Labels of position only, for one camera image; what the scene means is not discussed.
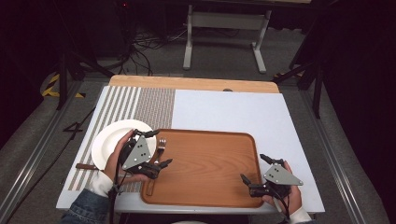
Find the white plate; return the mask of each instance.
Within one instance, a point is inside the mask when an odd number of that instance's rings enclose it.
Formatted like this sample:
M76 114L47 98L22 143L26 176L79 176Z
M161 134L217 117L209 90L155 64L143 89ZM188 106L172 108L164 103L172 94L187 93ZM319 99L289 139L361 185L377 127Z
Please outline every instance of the white plate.
M116 144L132 129L137 129L141 132L152 131L146 123L140 120L124 119L108 125L96 135L92 143L91 156L93 163L99 170L105 169L107 159L114 151ZM157 146L157 138L155 136L150 137L147 139L147 142L150 154L154 155L155 147Z

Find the brown tray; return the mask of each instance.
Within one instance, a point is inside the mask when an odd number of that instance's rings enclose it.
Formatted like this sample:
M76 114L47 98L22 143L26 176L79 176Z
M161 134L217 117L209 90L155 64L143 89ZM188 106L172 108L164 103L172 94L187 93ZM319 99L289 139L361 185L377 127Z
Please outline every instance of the brown tray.
M166 138L161 161L173 159L156 180L143 184L145 203L255 208L240 174L261 183L254 139L247 133L162 129Z

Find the white cuff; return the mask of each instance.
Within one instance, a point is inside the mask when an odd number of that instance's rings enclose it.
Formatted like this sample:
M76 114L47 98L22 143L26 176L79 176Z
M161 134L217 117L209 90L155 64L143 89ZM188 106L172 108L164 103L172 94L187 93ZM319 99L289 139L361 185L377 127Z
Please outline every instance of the white cuff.
M90 191L103 197L107 197L111 188L113 188L113 181L102 171L99 171L92 177L92 181L89 186Z
M301 207L293 214L290 215L289 224L295 224L299 222L305 222L312 220L312 218L308 215L308 213Z

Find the white desk frame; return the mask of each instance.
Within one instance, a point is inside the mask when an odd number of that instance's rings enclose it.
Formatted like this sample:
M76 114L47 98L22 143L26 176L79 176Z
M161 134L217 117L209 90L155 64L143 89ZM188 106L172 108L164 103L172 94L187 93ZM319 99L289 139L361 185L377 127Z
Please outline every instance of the white desk frame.
M264 61L260 48L268 22L271 17L271 10L267 10L265 15L243 15L243 14L227 14L227 13L210 13L210 12L194 12L192 5L189 5L189 14L187 18L187 44L184 53L183 69L191 68L192 55L192 27L210 27L210 28L229 28L258 30L259 37L257 42L251 44L254 56L260 73L266 73Z

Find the white metal table leg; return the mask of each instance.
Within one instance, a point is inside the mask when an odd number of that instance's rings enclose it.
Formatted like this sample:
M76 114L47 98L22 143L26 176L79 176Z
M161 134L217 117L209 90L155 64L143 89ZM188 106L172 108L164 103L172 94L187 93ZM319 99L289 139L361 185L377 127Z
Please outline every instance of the white metal table leg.
M260 47L262 46L262 40L264 39L265 31L267 30L268 27L268 22L270 21L271 12L272 12L271 10L265 12L265 17L262 18L262 26L260 28L259 39L257 40L257 42L251 43L254 57L256 58L256 62L259 67L260 73L267 72L264 65L264 61L262 60L262 53L260 52Z
M192 5L189 5L189 15L187 16L187 43L186 51L184 53L183 69L189 70L191 67L191 54L192 54Z

